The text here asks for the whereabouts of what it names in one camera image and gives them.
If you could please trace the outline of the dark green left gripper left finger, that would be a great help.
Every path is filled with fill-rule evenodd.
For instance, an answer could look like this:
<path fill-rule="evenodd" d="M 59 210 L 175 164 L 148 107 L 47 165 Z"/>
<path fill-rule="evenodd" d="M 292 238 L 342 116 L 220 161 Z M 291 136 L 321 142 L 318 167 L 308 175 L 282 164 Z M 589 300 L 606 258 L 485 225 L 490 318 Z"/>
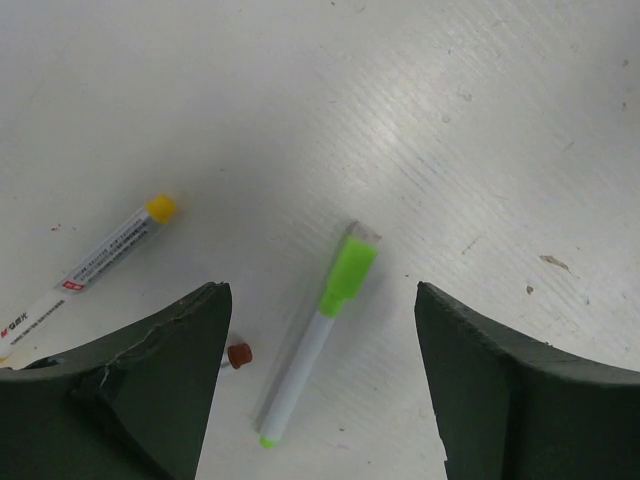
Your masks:
<path fill-rule="evenodd" d="M 92 342 L 1 372 L 5 479 L 195 477 L 232 313 L 207 283 Z"/>

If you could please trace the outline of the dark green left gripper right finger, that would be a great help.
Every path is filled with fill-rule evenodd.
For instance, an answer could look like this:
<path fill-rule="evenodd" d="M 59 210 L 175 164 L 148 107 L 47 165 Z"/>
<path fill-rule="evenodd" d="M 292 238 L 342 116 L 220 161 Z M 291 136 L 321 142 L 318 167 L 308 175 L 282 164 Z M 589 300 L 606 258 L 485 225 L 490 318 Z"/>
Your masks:
<path fill-rule="evenodd" d="M 430 283 L 414 312 L 447 478 L 638 478 L 638 372 L 556 349 Z"/>

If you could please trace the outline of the brown cap marker pen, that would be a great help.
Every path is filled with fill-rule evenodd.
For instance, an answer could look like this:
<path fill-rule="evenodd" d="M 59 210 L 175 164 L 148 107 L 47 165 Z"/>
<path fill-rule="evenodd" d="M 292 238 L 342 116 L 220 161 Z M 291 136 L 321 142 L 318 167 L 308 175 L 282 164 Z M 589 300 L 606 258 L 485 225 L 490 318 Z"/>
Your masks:
<path fill-rule="evenodd" d="M 247 343 L 229 345 L 223 353 L 220 372 L 228 373 L 239 370 L 253 361 L 253 352 Z"/>

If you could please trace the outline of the white lime-tipped marker body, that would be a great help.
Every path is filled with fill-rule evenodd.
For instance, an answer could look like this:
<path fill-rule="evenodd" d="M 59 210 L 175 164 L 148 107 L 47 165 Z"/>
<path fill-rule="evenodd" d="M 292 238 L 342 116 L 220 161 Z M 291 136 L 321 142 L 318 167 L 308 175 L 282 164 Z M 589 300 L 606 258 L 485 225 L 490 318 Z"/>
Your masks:
<path fill-rule="evenodd" d="M 333 324 L 320 312 L 311 319 L 262 423 L 263 448 L 273 448 L 281 439 Z"/>

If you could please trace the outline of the lime green marker cap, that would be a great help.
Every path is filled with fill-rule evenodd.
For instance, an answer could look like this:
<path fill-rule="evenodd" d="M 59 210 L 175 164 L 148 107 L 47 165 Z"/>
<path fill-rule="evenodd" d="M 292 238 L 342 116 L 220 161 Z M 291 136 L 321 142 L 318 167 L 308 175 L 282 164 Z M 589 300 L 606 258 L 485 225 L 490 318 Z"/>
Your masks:
<path fill-rule="evenodd" d="M 348 301 L 357 297 L 378 256 L 381 236 L 362 222 L 353 222 L 345 232 L 329 272 L 319 312 L 337 318 Z"/>

